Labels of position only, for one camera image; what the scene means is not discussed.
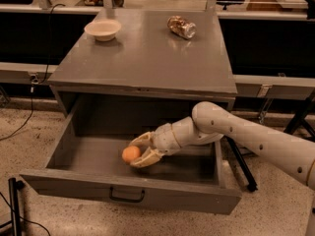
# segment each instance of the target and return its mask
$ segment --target speckled floor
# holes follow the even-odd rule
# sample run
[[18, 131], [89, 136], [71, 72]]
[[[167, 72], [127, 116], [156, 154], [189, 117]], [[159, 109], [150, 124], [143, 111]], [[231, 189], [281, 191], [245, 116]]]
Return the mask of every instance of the speckled floor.
[[[9, 197], [9, 178], [23, 180], [19, 176], [22, 169], [43, 167], [64, 121], [55, 101], [36, 100], [33, 106], [35, 111], [27, 126], [13, 138], [0, 142], [0, 191], [6, 198]], [[13, 98], [6, 108], [0, 109], [0, 137], [20, 127], [29, 116], [30, 108], [28, 99]], [[268, 118], [266, 122], [274, 123]], [[225, 155], [232, 158], [226, 150]], [[239, 180], [239, 185], [235, 185], [231, 168], [224, 161], [227, 182], [242, 190], [243, 195], [231, 215], [151, 210], [46, 197], [38, 195], [28, 184], [20, 192], [22, 214], [44, 225], [53, 236], [304, 235], [314, 193], [263, 159], [255, 155], [245, 158], [259, 190], [246, 191], [246, 181], [232, 159], [230, 165]], [[6, 209], [1, 200], [0, 215]], [[48, 235], [37, 225], [22, 224], [25, 235]], [[0, 235], [12, 235], [10, 226], [0, 229]]]

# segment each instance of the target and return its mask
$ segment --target cable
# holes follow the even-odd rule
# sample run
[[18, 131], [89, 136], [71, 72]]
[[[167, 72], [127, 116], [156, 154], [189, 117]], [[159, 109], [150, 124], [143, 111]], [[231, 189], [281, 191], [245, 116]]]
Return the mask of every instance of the cable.
[[50, 63], [50, 58], [51, 58], [51, 48], [52, 48], [52, 28], [51, 28], [51, 15], [54, 11], [54, 9], [57, 7], [57, 6], [66, 6], [64, 4], [56, 4], [54, 5], [51, 10], [50, 10], [50, 13], [49, 13], [49, 17], [48, 17], [48, 28], [49, 28], [49, 50], [48, 50], [48, 60], [47, 60], [47, 66], [46, 66], [46, 70], [45, 70], [45, 74], [44, 74], [44, 78], [41, 80], [41, 82], [38, 82], [38, 83], [32, 83], [31, 84], [31, 114], [30, 116], [27, 118], [27, 120], [25, 121], [25, 123], [19, 128], [17, 129], [15, 132], [13, 132], [11, 135], [7, 136], [7, 137], [4, 137], [4, 138], [0, 138], [0, 142], [1, 141], [4, 141], [4, 140], [7, 140], [9, 138], [12, 138], [17, 132], [19, 132], [22, 128], [24, 128], [27, 123], [29, 122], [29, 120], [31, 119], [32, 117], [32, 114], [33, 114], [33, 106], [32, 106], [32, 94], [33, 94], [33, 90], [34, 90], [34, 85], [40, 85], [42, 83], [44, 83], [47, 79], [47, 74], [48, 74], [48, 68], [49, 68], [49, 63]]
[[51, 48], [52, 48], [51, 15], [52, 15], [54, 9], [55, 9], [57, 6], [66, 6], [66, 5], [65, 5], [65, 4], [56, 4], [56, 5], [54, 5], [54, 6], [51, 8], [51, 10], [50, 10], [50, 13], [49, 13], [49, 16], [48, 16], [48, 29], [49, 29], [48, 60], [47, 60], [47, 65], [46, 65], [46, 70], [45, 70], [44, 77], [43, 77], [43, 79], [41, 80], [41, 82], [38, 82], [39, 84], [43, 84], [43, 83], [47, 80], [48, 68], [49, 68], [50, 59], [51, 59]]
[[[3, 194], [2, 194], [1, 192], [0, 192], [0, 195], [1, 195], [2, 199], [4, 200], [4, 202], [7, 204], [7, 206], [10, 208], [10, 210], [11, 210], [12, 212], [15, 212], [15, 211], [12, 209], [11, 205], [9, 204], [9, 202], [6, 200], [6, 198], [3, 196]], [[28, 220], [28, 219], [26, 219], [26, 218], [23, 218], [22, 216], [20, 216], [20, 219], [22, 219], [23, 221], [25, 221], [25, 222], [27, 222], [27, 223], [35, 224], [35, 225], [40, 226], [41, 228], [43, 228], [43, 229], [47, 232], [48, 236], [50, 236], [50, 232], [49, 232], [48, 229], [47, 229], [46, 227], [44, 227], [42, 224], [39, 224], [39, 223], [37, 223], [37, 222], [30, 221], [30, 220]]]
[[33, 85], [31, 86], [31, 114], [29, 115], [27, 120], [24, 122], [24, 124], [22, 124], [22, 126], [19, 129], [17, 129], [16, 131], [14, 131], [11, 135], [9, 135], [7, 137], [0, 138], [0, 142], [7, 140], [9, 138], [12, 138], [17, 132], [19, 132], [21, 129], [23, 129], [27, 125], [27, 123], [29, 122], [29, 120], [31, 119], [32, 114], [33, 114], [32, 94], [33, 94]]

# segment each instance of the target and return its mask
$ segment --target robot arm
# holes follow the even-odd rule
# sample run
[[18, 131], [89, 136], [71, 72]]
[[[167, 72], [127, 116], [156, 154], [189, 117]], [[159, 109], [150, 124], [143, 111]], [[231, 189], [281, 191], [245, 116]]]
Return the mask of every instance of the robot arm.
[[188, 145], [204, 145], [227, 136], [264, 157], [297, 181], [315, 190], [315, 144], [236, 117], [210, 102], [198, 103], [192, 118], [165, 124], [131, 142], [147, 147], [131, 162], [146, 167]]

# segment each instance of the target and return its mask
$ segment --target gray cabinet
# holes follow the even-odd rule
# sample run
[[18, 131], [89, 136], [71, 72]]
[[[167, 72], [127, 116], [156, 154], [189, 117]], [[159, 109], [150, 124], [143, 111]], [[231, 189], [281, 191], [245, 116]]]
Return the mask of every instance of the gray cabinet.
[[[131, 140], [187, 117], [200, 100], [225, 108], [234, 101], [236, 86], [217, 16], [184, 13], [199, 25], [200, 35], [189, 42], [165, 27], [165, 19], [177, 13], [104, 10], [98, 17], [123, 25], [116, 39], [95, 42], [83, 34], [78, 40], [49, 80], [66, 116], [62, 132], [44, 169], [21, 172], [40, 195], [232, 212], [241, 192], [224, 183], [220, 141], [185, 147], [143, 169], [121, 158]], [[130, 33], [128, 27], [139, 31]], [[196, 58], [199, 52], [207, 57]]]

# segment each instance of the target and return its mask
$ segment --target small orange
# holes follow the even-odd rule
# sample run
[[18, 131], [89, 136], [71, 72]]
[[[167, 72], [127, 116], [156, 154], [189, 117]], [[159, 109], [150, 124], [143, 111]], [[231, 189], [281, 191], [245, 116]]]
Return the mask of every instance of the small orange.
[[122, 159], [128, 164], [130, 164], [131, 161], [137, 159], [140, 156], [141, 156], [140, 149], [136, 146], [126, 147], [122, 151]]

